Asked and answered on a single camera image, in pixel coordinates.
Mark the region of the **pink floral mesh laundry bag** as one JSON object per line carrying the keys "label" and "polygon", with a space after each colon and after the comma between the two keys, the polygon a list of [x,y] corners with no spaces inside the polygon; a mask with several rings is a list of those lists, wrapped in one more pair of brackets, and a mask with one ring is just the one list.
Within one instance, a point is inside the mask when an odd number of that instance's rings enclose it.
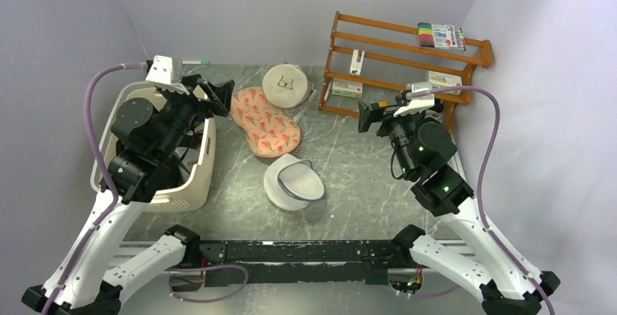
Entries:
{"label": "pink floral mesh laundry bag", "polygon": [[300,145],[300,127],[282,109],[267,101],[260,87],[235,92],[230,114],[244,130],[250,150],[258,157],[277,158]]}

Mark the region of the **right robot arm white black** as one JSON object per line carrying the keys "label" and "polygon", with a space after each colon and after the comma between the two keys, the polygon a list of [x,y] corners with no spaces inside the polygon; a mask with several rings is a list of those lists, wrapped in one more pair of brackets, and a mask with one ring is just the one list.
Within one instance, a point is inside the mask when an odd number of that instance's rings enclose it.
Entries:
{"label": "right robot arm white black", "polygon": [[486,314],[539,314],[560,285],[552,271],[541,271],[507,242],[488,216],[479,197],[449,164],[457,148],[445,125],[425,112],[396,115],[398,105],[358,103],[358,131],[380,123],[401,178],[413,183],[418,203],[454,231],[475,260],[444,246],[413,225],[394,238],[393,259],[402,267],[414,263],[439,272],[473,295]]}

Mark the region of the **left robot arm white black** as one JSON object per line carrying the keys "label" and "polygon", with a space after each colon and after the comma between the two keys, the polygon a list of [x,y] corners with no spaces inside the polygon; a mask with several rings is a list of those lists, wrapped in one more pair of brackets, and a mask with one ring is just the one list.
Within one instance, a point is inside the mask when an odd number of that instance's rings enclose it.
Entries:
{"label": "left robot arm white black", "polygon": [[156,193],[181,184],[177,149],[198,121],[227,116],[234,81],[213,84],[198,75],[157,84],[156,107],[144,97],[124,101],[110,126],[116,155],[104,162],[95,205],[69,253],[46,282],[21,300],[40,314],[117,314],[122,304],[161,272],[203,263],[200,236],[168,228],[148,249],[110,269],[125,234]]}

